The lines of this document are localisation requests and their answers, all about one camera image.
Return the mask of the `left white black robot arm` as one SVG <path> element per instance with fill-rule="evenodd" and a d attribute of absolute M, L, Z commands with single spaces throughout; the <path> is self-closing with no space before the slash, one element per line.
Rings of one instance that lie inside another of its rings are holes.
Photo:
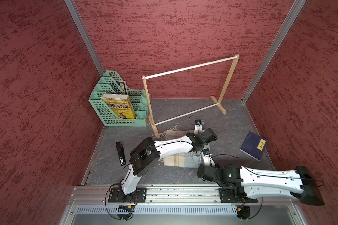
<path fill-rule="evenodd" d="M 159 159 L 179 153 L 201 152 L 206 145 L 216 140 L 217 135 L 210 128 L 202 133 L 187 133 L 167 141 L 154 141 L 151 137 L 144 139 L 130 153 L 128 172 L 120 184 L 122 193 L 134 193 L 141 177 L 147 174 Z"/>

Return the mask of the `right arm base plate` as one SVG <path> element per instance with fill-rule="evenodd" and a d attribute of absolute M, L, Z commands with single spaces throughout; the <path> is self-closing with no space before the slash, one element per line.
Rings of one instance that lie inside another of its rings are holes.
<path fill-rule="evenodd" d="M 248 198 L 243 188 L 219 188 L 218 191 L 221 203 L 258 203 L 257 199 Z"/>

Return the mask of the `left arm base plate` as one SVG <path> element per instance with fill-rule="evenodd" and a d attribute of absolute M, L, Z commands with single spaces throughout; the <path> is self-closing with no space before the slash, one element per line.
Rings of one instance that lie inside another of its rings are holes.
<path fill-rule="evenodd" d="M 136 188 L 133 193 L 125 195 L 122 188 L 112 188 L 108 194 L 109 203 L 141 203 L 146 201 L 146 188 Z"/>

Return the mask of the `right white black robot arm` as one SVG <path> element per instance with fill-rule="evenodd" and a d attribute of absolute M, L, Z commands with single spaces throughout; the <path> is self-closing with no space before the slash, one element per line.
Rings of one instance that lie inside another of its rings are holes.
<path fill-rule="evenodd" d="M 304 166 L 294 170 L 268 171 L 245 166 L 200 165 L 197 175 L 219 186 L 222 203 L 257 203 L 259 198 L 298 199 L 312 206 L 325 204 L 313 174 Z"/>

